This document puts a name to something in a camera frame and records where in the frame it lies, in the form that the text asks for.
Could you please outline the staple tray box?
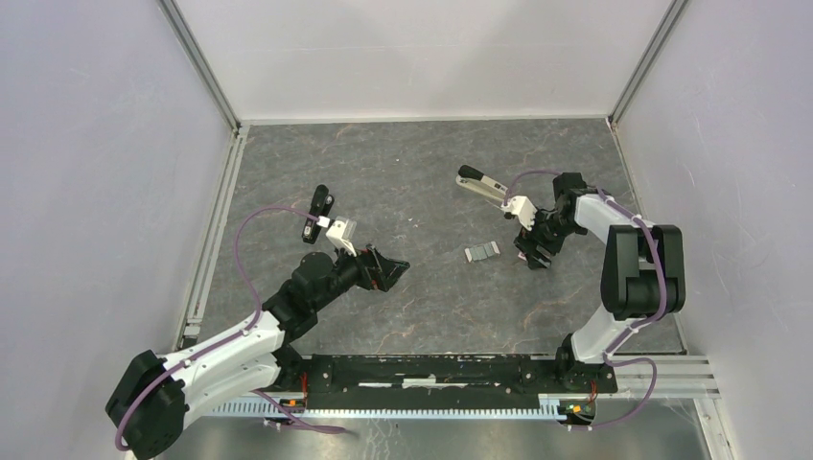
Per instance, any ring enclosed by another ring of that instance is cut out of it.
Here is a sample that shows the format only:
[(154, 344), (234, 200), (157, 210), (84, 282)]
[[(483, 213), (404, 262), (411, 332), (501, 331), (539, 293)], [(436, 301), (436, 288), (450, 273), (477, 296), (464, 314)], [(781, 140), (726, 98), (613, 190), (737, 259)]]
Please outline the staple tray box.
[(475, 263), (498, 257), (500, 250), (495, 241), (488, 241), (486, 243), (466, 247), (464, 249), (464, 255), (468, 263)]

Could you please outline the black stapler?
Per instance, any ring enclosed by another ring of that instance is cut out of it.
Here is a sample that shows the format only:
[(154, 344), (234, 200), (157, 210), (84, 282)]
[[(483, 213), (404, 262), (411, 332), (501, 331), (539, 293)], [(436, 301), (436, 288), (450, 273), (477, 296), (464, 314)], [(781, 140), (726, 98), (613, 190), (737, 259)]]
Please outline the black stapler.
[(319, 222), (327, 218), (335, 203), (335, 197), (330, 193), (330, 189), (324, 185), (319, 184), (312, 197), (309, 215), (316, 217), (316, 220), (307, 218), (303, 226), (301, 239), (304, 243), (315, 244), (321, 230), (324, 228)]

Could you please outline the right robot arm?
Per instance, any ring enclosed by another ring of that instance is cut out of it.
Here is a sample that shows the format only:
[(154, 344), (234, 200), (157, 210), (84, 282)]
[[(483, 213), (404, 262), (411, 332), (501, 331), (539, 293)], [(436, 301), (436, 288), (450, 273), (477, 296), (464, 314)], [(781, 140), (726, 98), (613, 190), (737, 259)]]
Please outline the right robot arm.
[(554, 176), (552, 208), (505, 194), (501, 209), (521, 226), (514, 239), (531, 269), (547, 268), (571, 235), (592, 234), (605, 247), (596, 312), (558, 348), (553, 376), (577, 391), (592, 376), (618, 365), (615, 352), (634, 334), (679, 311), (685, 304), (683, 236), (674, 225), (658, 225), (620, 205), (578, 172)]

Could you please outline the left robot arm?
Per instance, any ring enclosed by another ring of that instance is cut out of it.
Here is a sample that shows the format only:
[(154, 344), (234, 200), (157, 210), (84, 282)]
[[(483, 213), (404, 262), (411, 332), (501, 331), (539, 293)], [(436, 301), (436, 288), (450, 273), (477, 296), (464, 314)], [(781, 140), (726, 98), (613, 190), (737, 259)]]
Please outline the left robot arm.
[(319, 312), (351, 288), (387, 292), (409, 267), (373, 245), (355, 255), (311, 252), (237, 325), (167, 355), (153, 350), (136, 355), (105, 405), (116, 427), (115, 447), (151, 459), (222, 403), (271, 385), (292, 389), (301, 365), (285, 353), (316, 325)]

